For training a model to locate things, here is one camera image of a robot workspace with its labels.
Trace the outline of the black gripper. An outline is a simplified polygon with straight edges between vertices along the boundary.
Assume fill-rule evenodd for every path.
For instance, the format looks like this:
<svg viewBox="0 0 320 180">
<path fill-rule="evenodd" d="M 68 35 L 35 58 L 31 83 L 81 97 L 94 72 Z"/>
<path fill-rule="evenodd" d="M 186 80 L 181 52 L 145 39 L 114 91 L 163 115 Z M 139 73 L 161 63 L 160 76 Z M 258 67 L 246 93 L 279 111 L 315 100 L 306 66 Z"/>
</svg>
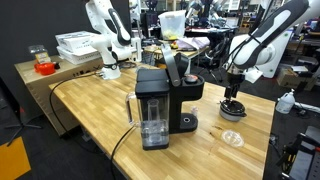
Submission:
<svg viewBox="0 0 320 180">
<path fill-rule="evenodd" d="M 225 89 L 224 97 L 226 99 L 231 98 L 231 90 L 233 90 L 232 97 L 236 98 L 237 93 L 239 91 L 241 83 L 245 80 L 245 76 L 243 74 L 227 74 L 227 81 L 229 83 L 228 87 Z"/>
</svg>

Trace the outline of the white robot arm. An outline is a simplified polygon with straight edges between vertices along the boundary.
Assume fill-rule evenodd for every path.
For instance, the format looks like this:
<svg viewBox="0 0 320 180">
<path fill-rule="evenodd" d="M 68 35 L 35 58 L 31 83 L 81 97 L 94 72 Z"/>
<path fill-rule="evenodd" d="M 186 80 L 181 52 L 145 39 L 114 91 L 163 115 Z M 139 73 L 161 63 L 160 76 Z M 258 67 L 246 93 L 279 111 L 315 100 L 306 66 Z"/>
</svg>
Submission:
<svg viewBox="0 0 320 180">
<path fill-rule="evenodd" d="M 93 29 L 99 32 L 90 42 L 103 60 L 101 76 L 107 80 L 117 79 L 121 76 L 118 61 L 132 55 L 131 36 L 110 0 L 86 0 L 85 8 Z M 271 48 L 275 48 L 275 41 L 283 32 L 319 13 L 320 0 L 290 0 L 252 32 L 235 36 L 225 63 L 228 76 L 231 77 L 225 97 L 231 99 L 236 95 L 238 83 L 233 83 L 233 80 L 237 77 L 254 83 L 264 74 L 256 66 L 273 61 L 273 58 L 267 58 L 267 54 Z"/>
</svg>

